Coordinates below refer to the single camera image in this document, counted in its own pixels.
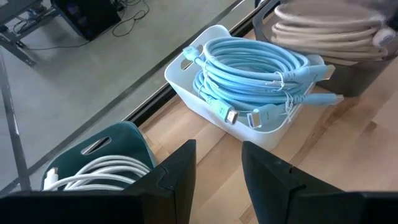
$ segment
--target beige cable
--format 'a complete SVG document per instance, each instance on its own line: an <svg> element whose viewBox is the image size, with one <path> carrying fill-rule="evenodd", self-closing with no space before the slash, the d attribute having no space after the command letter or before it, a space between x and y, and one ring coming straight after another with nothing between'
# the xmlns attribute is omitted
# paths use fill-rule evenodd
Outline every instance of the beige cable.
<svg viewBox="0 0 398 224"><path fill-rule="evenodd" d="M342 65L382 60L384 47L374 36L385 17L372 9L346 3L293 2L275 9L281 18L272 27L271 42L306 54L319 54Z"/></svg>

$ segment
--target storage bin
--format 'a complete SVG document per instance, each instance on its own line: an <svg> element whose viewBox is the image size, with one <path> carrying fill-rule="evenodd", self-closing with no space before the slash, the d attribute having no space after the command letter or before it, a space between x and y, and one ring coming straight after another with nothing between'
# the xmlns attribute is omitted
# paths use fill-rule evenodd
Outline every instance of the storage bin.
<svg viewBox="0 0 398 224"><path fill-rule="evenodd" d="M205 45L211 39L230 36L231 35L225 27L215 25L209 27L199 35L191 45L200 49L201 45ZM225 123L217 116L217 114L214 114L208 103L201 99L193 90L193 80L201 67L196 64L191 64L186 67L182 64L186 62L184 62L184 60L185 57L183 54L180 54L166 68L165 78L181 97L187 107L241 141L251 141L268 151L272 150L278 144L291 124L286 116L279 116L278 120L275 120L259 129L251 129L248 126L248 119L241 116L234 125ZM313 85L310 85L306 93L308 93L312 87ZM297 116L301 107L301 105L294 106L292 110L292 119Z"/></svg>
<svg viewBox="0 0 398 224"><path fill-rule="evenodd" d="M97 150L83 154L83 151L87 150L94 143L106 138L109 139ZM123 121L100 131L57 156L43 173L41 189L43 189L47 172L53 167L58 168L59 179L64 179L75 175L81 168L97 158L114 155L135 158L143 162L150 169L156 166L155 157L137 126L132 122ZM120 174L128 178L137 179L136 175L132 172L122 172ZM102 180L100 183L97 181L95 184L109 184L108 182L111 182L112 185L115 185L112 180ZM128 186L126 183L118 182L117 184L123 188Z"/></svg>
<svg viewBox="0 0 398 224"><path fill-rule="evenodd" d="M279 18L272 12L280 1L271 0L253 18L253 27L256 40L269 42L272 37L272 26ZM380 62L360 62L352 66L334 65L336 70L329 80L318 82L317 85L344 96L359 96L395 59L398 50L398 41L387 46L389 55Z"/></svg>

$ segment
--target gray floor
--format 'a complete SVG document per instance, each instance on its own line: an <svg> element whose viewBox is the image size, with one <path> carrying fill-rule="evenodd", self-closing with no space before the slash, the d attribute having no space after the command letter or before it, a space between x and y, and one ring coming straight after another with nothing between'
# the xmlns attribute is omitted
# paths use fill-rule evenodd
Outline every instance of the gray floor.
<svg viewBox="0 0 398 224"><path fill-rule="evenodd" d="M3 50L28 167L234 2L147 0L150 13L135 25L130 35L116 38L108 32L84 47L31 52L37 61L34 68ZM253 4L246 1L239 5L220 24L232 28L253 9ZM143 7L138 4L124 18ZM129 23L121 25L118 32L130 27ZM84 42L60 17L23 41L31 48ZM122 120L164 84L160 70L75 142ZM0 133L2 189L17 177L2 108ZM41 175L40 170L32 175L34 189L39 187Z"/></svg>

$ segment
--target coiled cable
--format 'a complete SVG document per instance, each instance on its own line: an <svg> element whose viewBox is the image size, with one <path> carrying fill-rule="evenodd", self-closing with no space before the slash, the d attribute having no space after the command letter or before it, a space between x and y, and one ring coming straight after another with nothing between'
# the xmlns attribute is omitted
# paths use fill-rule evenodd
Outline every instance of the coiled cable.
<svg viewBox="0 0 398 224"><path fill-rule="evenodd" d="M281 19L272 26L271 42L331 63L353 65L378 61L382 47L395 37L386 18L375 10L342 2L292 2L275 8Z"/></svg>
<svg viewBox="0 0 398 224"><path fill-rule="evenodd" d="M238 113L252 116L258 110L261 124L249 121L258 128L288 113L286 103L327 105L340 100L335 94L304 95L311 83L329 78L333 66L323 61L312 65L308 57L274 44L220 37L205 44L204 57L192 46L183 52L202 67L193 89L229 123L236 121Z"/></svg>
<svg viewBox="0 0 398 224"><path fill-rule="evenodd" d="M150 172L141 161L127 156L103 156L82 167L74 176L58 180L57 168L47 172L43 190L57 190L66 185L63 190L123 190L122 187L108 184L89 184L94 180L117 180L133 184L136 180L117 175L120 172L132 172L138 178Z"/></svg>

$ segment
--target light blue cable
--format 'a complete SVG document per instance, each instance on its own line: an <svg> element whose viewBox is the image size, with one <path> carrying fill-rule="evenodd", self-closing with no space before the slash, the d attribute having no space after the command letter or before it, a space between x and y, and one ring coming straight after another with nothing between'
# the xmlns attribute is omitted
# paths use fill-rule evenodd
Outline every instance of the light blue cable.
<svg viewBox="0 0 398 224"><path fill-rule="evenodd" d="M311 65L306 56L273 44L221 37L205 44L203 58L192 46L183 53L202 67L193 89L230 123L236 121L236 110L248 114L249 125L258 128L288 112L288 100L315 105L341 100L335 94L303 95L312 82L330 77L333 66Z"/></svg>

